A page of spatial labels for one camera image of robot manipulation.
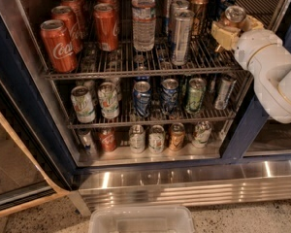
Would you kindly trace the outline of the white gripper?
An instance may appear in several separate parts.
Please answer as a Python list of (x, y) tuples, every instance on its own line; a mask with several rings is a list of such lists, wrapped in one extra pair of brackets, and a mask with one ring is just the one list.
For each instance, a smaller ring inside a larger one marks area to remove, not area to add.
[(211, 25), (211, 35), (225, 50), (235, 49), (236, 61), (246, 70), (249, 60), (259, 50), (270, 45), (282, 45), (282, 40), (273, 31), (263, 28), (264, 24), (260, 20), (247, 15), (242, 26), (244, 33), (241, 36), (239, 28), (217, 21)]

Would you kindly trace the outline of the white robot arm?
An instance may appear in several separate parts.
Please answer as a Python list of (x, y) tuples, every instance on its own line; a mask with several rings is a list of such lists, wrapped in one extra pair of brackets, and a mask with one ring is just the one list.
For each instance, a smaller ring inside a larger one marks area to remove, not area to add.
[(254, 28), (246, 18), (248, 31), (214, 21), (211, 35), (226, 50), (233, 50), (240, 66), (254, 78), (255, 94), (265, 111), (278, 122), (291, 123), (291, 53), (276, 34)]

